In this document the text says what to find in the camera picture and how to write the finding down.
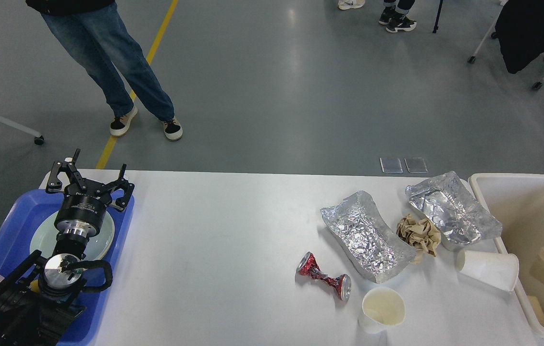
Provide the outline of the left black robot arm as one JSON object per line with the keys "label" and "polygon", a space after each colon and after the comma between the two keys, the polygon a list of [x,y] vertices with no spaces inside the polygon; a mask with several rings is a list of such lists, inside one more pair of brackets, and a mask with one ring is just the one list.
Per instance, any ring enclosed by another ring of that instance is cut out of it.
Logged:
{"label": "left black robot arm", "polygon": [[0,281],[0,346],[55,346],[85,312],[81,293],[98,294],[112,284],[111,263],[87,258],[107,208],[127,209],[135,185],[125,178],[126,164],[109,183],[85,179],[72,159],[56,161],[46,193],[62,194],[54,221],[55,245],[48,256],[33,250]]}

